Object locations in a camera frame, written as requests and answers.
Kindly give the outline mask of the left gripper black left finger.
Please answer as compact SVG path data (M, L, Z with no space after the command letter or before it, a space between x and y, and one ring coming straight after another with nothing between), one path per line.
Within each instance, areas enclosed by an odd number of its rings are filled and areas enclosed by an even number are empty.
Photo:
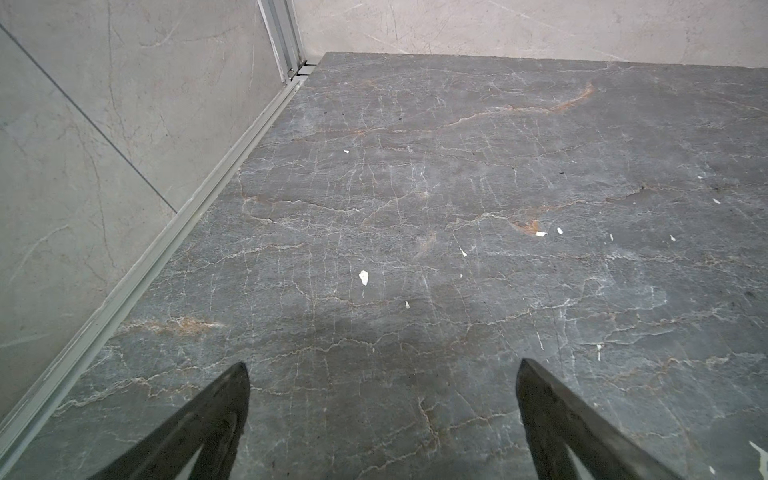
M228 479L246 424L247 367L229 367L192 400L94 479L175 479L195 463L191 479Z

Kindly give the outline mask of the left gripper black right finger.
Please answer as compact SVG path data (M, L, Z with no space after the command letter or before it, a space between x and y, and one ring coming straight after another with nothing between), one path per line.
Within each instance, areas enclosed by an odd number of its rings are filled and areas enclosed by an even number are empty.
M516 397L540 479L578 479L577 457L595 479L680 476L600 416L539 362L524 358Z

